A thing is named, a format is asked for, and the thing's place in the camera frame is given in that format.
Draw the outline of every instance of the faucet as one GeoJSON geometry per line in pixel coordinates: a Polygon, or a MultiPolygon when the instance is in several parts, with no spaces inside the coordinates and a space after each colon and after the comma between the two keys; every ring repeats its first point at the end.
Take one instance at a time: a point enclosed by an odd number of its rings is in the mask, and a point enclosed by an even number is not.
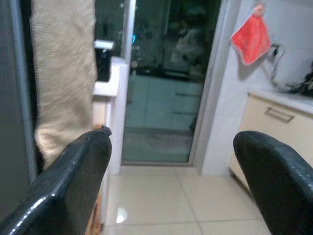
{"type": "Polygon", "coordinates": [[[162,52],[162,61],[161,64],[158,64],[158,68],[164,70],[164,57],[165,57],[165,48],[164,46],[159,46],[156,51],[155,64],[157,63],[158,54],[162,52]]]}

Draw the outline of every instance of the hanging towel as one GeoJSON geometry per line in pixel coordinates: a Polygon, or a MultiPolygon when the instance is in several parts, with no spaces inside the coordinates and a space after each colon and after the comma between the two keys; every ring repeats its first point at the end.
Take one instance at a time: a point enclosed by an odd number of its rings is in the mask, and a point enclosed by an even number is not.
{"type": "Polygon", "coordinates": [[[36,143],[45,168],[91,130],[96,81],[94,0],[32,0],[38,92],[36,143]]]}
{"type": "Polygon", "coordinates": [[[258,4],[244,25],[231,37],[244,65],[251,65],[270,49],[268,30],[263,21],[264,7],[258,4]]]}

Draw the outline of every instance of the beige curtain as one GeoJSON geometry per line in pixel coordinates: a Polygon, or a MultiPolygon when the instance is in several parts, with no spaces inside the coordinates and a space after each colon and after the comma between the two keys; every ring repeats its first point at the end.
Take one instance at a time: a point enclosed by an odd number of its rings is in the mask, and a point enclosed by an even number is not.
{"type": "Polygon", "coordinates": [[[92,128],[94,0],[32,0],[32,7],[39,105],[35,138],[47,168],[92,128]]]}

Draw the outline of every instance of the glass panel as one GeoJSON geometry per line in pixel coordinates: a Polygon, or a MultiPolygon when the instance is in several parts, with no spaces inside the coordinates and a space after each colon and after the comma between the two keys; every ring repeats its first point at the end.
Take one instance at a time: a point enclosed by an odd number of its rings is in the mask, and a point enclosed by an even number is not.
{"type": "Polygon", "coordinates": [[[137,0],[123,161],[186,163],[219,0],[137,0]]]}
{"type": "Polygon", "coordinates": [[[95,14],[95,39],[115,42],[115,48],[112,55],[121,56],[124,25],[124,1],[96,0],[95,14]]]}

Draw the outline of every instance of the beige cabinet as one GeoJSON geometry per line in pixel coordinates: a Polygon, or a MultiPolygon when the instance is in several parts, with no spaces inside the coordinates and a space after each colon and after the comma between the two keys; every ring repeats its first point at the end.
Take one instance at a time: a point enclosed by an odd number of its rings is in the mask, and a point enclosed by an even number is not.
{"type": "MultiPolygon", "coordinates": [[[[250,95],[239,131],[259,131],[290,145],[304,160],[313,165],[313,116],[250,95]]],[[[234,151],[231,171],[248,187],[234,151]]]]}

